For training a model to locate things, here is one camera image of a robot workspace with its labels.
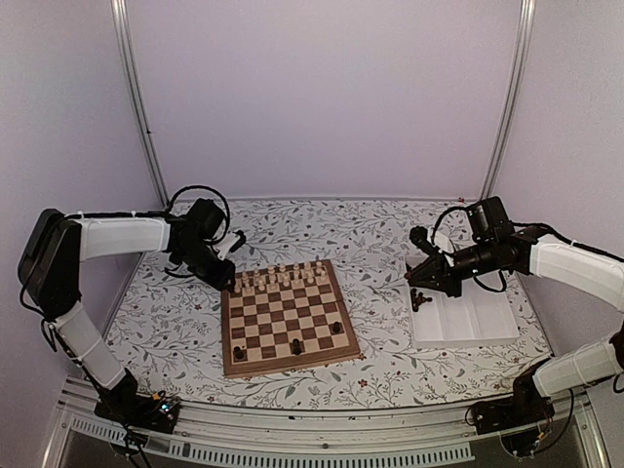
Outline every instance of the white chess piece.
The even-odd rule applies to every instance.
[[[275,275],[270,275],[270,276],[269,276],[269,283],[270,283],[270,284],[269,284],[269,290],[270,290],[270,291],[275,291],[275,290],[277,290],[277,289],[278,289],[278,286],[277,286],[277,284],[275,283],[275,280],[276,280]]]

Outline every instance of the robotic arm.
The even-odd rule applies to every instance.
[[[165,252],[176,265],[223,290],[233,282],[234,264],[225,259],[245,243],[245,235],[223,232],[225,214],[214,202],[198,199],[186,214],[64,215],[53,209],[39,216],[19,262],[22,294],[39,307],[52,336],[81,367],[100,396],[96,414],[123,424],[172,433],[176,398],[164,392],[137,393],[137,380],[107,348],[80,301],[80,262],[98,256]]]
[[[450,252],[449,240],[436,231],[442,217],[457,210],[467,213],[475,245]],[[464,280],[477,280],[490,271],[518,271],[571,285],[624,310],[624,261],[619,257],[570,241],[546,224],[513,223],[498,197],[453,207],[443,216],[431,233],[418,226],[409,234],[429,255],[406,274],[412,287],[459,297]],[[552,417],[553,395],[623,371],[624,325],[614,335],[527,369],[514,381],[512,397],[475,404],[477,431],[482,434]]]

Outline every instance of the white plastic tray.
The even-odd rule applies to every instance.
[[[406,257],[415,265],[424,258]],[[498,275],[480,279],[496,287]],[[411,338],[416,348],[466,348],[513,343],[519,336],[518,325],[504,292],[487,292],[472,280],[462,284],[461,297],[447,297],[443,292],[418,289],[433,301],[425,302],[418,312],[411,311],[410,286],[404,296],[411,314]]]

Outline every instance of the white wall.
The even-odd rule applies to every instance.
[[[477,198],[520,5],[129,2],[168,188]]]
[[[0,466],[32,468],[69,368],[18,304],[39,213],[155,208],[108,0],[0,3]],[[85,265],[101,326],[131,258]]]
[[[510,217],[624,254],[624,4],[538,2],[526,75],[496,193]],[[526,280],[557,353],[622,325],[597,299]],[[624,466],[624,399],[591,392],[609,456]]]

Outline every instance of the chessboard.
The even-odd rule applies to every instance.
[[[226,377],[361,358],[329,260],[237,273],[221,307]]]

